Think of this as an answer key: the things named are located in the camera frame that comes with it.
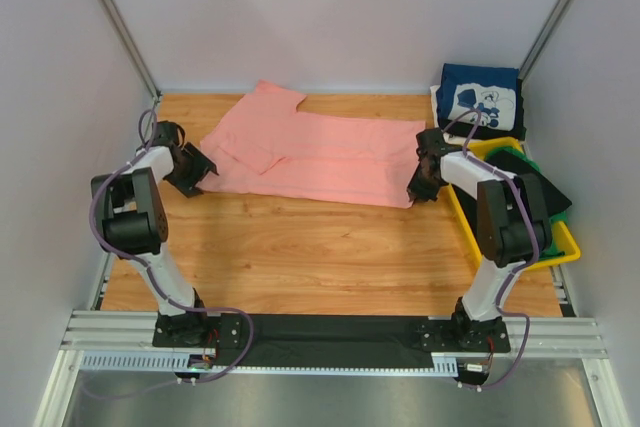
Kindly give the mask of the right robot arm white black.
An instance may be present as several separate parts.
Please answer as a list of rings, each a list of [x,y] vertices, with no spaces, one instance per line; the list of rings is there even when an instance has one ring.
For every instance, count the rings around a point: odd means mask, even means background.
[[[482,259],[469,290],[452,314],[450,337],[470,351],[504,316],[503,300],[521,271],[552,243],[543,190],[533,174],[517,175],[444,140],[438,128],[416,136],[418,165],[407,192],[412,201],[435,201],[446,185],[476,201],[476,241]]]

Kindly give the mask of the pink t shirt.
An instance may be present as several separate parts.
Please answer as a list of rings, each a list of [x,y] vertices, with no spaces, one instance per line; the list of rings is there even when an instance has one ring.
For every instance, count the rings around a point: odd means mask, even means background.
[[[420,120],[348,118],[300,110],[305,95],[261,80],[200,142],[217,171],[209,192],[406,209]]]

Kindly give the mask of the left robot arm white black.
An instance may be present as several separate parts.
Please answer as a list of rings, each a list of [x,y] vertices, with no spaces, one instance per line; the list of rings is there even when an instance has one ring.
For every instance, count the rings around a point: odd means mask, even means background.
[[[131,263],[158,305],[157,330],[188,348],[209,339],[211,325],[196,290],[180,273],[168,248],[169,223],[158,185],[166,182],[186,198],[217,167],[186,140],[182,126],[161,121],[132,164],[91,180],[90,227],[103,250]]]

